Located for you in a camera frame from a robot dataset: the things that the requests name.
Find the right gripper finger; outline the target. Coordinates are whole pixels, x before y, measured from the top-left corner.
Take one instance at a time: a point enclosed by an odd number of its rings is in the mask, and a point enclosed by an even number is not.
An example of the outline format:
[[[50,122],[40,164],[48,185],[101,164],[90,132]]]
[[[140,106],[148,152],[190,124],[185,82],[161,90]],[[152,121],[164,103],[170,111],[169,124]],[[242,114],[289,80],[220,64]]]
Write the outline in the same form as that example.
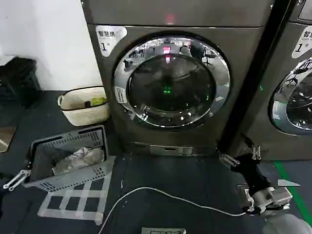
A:
[[[224,153],[221,153],[219,155],[219,160],[227,167],[237,167],[238,165],[240,165],[240,162],[238,160]]]
[[[243,148],[242,153],[243,154],[251,154],[253,159],[261,159],[263,158],[267,153],[269,149],[262,148],[260,145],[252,145],[250,148]]]

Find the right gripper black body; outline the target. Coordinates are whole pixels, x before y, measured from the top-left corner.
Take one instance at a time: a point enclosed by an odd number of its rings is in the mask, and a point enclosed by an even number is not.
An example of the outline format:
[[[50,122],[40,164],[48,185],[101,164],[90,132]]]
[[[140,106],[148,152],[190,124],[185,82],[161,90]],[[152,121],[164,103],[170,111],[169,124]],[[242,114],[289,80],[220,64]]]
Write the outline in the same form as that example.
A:
[[[261,173],[258,168],[260,160],[253,159],[252,155],[241,155],[236,158],[239,162],[233,171],[240,173],[249,186],[249,194],[262,191],[272,186],[271,182]]]

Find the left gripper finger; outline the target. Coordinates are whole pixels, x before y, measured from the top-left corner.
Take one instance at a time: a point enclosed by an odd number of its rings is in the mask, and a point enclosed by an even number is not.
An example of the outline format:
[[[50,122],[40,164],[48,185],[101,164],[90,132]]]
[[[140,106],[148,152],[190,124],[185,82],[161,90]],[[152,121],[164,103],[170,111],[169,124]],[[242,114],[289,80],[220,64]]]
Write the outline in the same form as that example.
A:
[[[4,190],[13,191],[17,186],[25,181],[31,174],[31,170],[21,170],[13,179],[3,185]]]

